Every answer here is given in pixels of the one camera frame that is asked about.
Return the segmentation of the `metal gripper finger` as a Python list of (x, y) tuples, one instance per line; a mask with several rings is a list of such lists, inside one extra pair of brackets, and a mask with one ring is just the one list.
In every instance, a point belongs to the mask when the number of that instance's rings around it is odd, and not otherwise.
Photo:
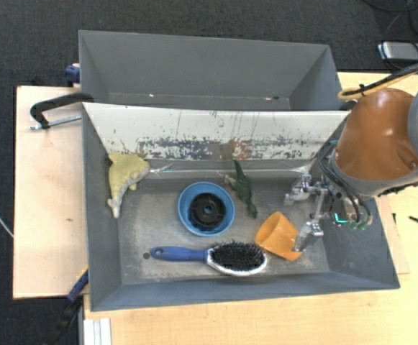
[(318, 194), (318, 187), (312, 185), (311, 175), (301, 175), (299, 179), (296, 179), (289, 190), (285, 193), (283, 204), (285, 206), (291, 206), (295, 202), (301, 202), (307, 200), (310, 196)]
[(324, 236), (324, 231), (319, 222), (306, 222), (296, 235), (293, 251), (304, 252), (308, 246), (313, 245)]

